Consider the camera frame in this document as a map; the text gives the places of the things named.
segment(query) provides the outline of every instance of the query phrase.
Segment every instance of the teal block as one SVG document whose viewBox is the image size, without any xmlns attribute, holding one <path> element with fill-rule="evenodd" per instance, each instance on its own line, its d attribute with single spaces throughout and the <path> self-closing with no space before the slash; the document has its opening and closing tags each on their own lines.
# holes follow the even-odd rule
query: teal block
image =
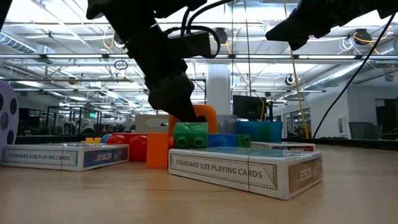
<svg viewBox="0 0 398 224">
<path fill-rule="evenodd" d="M 174 148 L 208 147 L 208 130 L 208 123 L 176 123 L 174 126 Z"/>
<path fill-rule="evenodd" d="M 250 134 L 237 134 L 236 146 L 238 147 L 251 147 Z"/>
</svg>

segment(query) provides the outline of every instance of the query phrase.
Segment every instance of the yellow cable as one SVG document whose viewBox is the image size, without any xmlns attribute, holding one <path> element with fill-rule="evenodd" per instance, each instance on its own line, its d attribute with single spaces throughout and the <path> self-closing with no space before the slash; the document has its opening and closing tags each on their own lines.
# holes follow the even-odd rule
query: yellow cable
<svg viewBox="0 0 398 224">
<path fill-rule="evenodd" d="M 246 83 L 247 86 L 249 86 L 249 84 L 247 83 L 247 81 L 246 81 L 246 80 L 244 79 L 244 77 L 242 76 L 242 73 L 239 71 L 238 66 L 236 66 L 235 63 L 234 63 L 234 65 L 235 65 L 236 69 L 238 70 L 238 72 L 239 72 L 241 78 L 243 79 L 243 81 Z M 264 115 L 264 110 L 265 110 L 265 108 L 266 108 L 266 104 L 264 103 L 264 100 L 262 100 L 262 98 L 261 98 L 259 95 L 257 95 L 257 93 L 256 93 L 255 91 L 253 91 L 253 93 L 261 100 L 261 103 L 262 103 L 262 111 L 261 111 L 261 117 L 260 117 L 260 121 L 262 121 L 262 116 Z"/>
<path fill-rule="evenodd" d="M 375 51 L 378 55 L 380 54 L 379 51 L 378 51 L 377 49 L 374 49 L 374 51 Z M 394 69 L 393 66 L 391 66 L 390 64 L 388 64 L 387 61 L 385 61 L 385 63 L 386 63 L 386 65 L 390 68 L 390 70 L 391 70 L 392 72 L 394 72 L 395 74 L 398 74 L 398 72 Z"/>
<path fill-rule="evenodd" d="M 286 0 L 284 0 L 284 6 L 285 6 L 285 15 L 286 15 L 286 18 L 287 18 Z M 303 120 L 305 137 L 307 139 L 309 139 L 307 124 L 305 122 L 305 116 L 304 116 L 304 111 L 303 111 L 303 105 L 301 103 L 300 88 L 299 88 L 299 82 L 297 81 L 296 65 L 295 65 L 295 60 L 294 60 L 294 55 L 293 55 L 293 50 L 292 49 L 290 49 L 290 56 L 292 57 L 293 72 L 294 72 L 294 82 L 296 84 L 298 104 L 300 105 L 301 119 Z"/>
<path fill-rule="evenodd" d="M 106 44 L 106 42 L 105 42 L 105 36 L 106 36 L 107 31 L 108 31 L 108 28 L 106 27 L 106 28 L 105 28 L 105 32 L 104 32 L 104 37 L 102 38 L 102 43 L 104 43 L 104 46 L 105 46 L 107 49 L 111 49 L 111 48 L 113 47 L 114 33 L 115 33 L 115 32 L 113 32 L 113 35 L 112 35 L 112 43 L 111 43 L 111 46 L 108 46 L 108 45 Z"/>
<path fill-rule="evenodd" d="M 358 34 L 357 32 L 354 34 L 354 38 L 361 41 L 361 42 L 365 42 L 365 43 L 375 43 L 377 40 L 363 40 L 360 39 L 359 37 L 356 36 L 356 34 Z"/>
<path fill-rule="evenodd" d="M 229 54 L 231 54 L 231 49 L 230 49 L 229 46 L 235 41 L 235 37 L 236 37 L 236 33 L 234 33 L 234 37 L 233 37 L 233 39 L 232 39 L 231 42 L 226 43 L 226 44 L 221 44 L 221 46 L 226 46 L 226 47 L 227 47 Z M 211 39 L 213 40 L 214 43 L 217 44 L 217 42 L 214 40 L 214 37 L 213 37 L 213 36 L 211 36 Z"/>
</svg>

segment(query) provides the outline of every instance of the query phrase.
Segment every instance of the orange arch block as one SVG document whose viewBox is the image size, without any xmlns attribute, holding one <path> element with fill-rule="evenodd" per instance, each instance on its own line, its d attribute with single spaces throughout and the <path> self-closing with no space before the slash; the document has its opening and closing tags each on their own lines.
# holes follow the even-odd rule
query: orange arch block
<svg viewBox="0 0 398 224">
<path fill-rule="evenodd" d="M 207 123 L 209 124 L 209 134 L 217 134 L 218 123 L 214 108 L 209 105 L 193 105 L 193 109 L 197 116 L 204 116 L 206 118 Z M 176 117 L 169 115 L 169 135 L 174 133 L 174 126 L 177 122 L 179 122 L 179 120 Z"/>
</svg>

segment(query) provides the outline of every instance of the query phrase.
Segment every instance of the wooden table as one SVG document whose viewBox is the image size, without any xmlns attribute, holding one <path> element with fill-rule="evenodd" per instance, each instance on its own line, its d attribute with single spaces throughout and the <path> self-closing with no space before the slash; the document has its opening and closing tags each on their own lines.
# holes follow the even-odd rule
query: wooden table
<svg viewBox="0 0 398 224">
<path fill-rule="evenodd" d="M 0 223 L 398 222 L 398 152 L 317 147 L 325 181 L 287 202 L 142 163 L 81 173 L 0 167 Z"/>
</svg>

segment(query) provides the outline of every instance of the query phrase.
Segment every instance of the security camera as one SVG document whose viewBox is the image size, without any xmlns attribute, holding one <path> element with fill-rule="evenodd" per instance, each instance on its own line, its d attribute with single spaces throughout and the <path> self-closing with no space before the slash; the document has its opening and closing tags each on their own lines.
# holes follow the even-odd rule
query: security camera
<svg viewBox="0 0 398 224">
<path fill-rule="evenodd" d="M 293 75 L 289 75 L 288 77 L 286 77 L 286 79 L 285 79 L 285 84 L 286 85 L 293 85 L 293 83 L 294 83 Z"/>
</svg>

